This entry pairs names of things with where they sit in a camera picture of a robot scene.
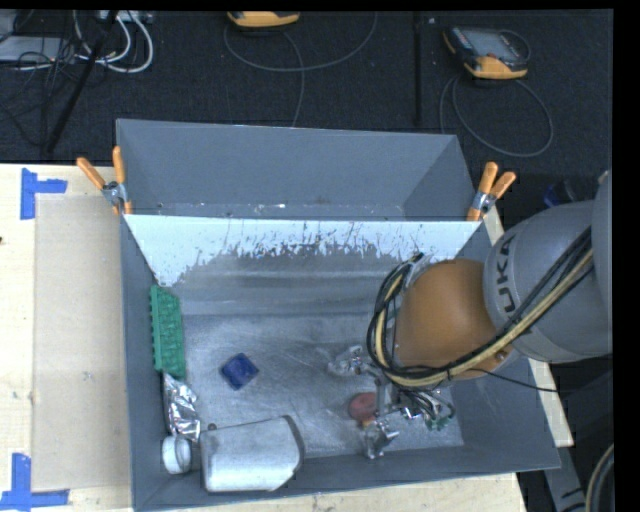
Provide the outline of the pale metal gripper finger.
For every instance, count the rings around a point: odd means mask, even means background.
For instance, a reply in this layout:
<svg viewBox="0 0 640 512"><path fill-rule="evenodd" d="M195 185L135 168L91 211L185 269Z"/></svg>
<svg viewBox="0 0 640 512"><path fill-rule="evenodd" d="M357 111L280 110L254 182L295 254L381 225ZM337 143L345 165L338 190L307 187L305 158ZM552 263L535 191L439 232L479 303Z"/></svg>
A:
<svg viewBox="0 0 640 512"><path fill-rule="evenodd" d="M362 423L364 454L368 459L377 459L384 455L385 448L393 442L400 432L393 428L386 417L366 420Z"/></svg>
<svg viewBox="0 0 640 512"><path fill-rule="evenodd" d="M355 377L372 374L374 367L368 351L361 345L354 345L331 360L327 371L337 377Z"/></svg>

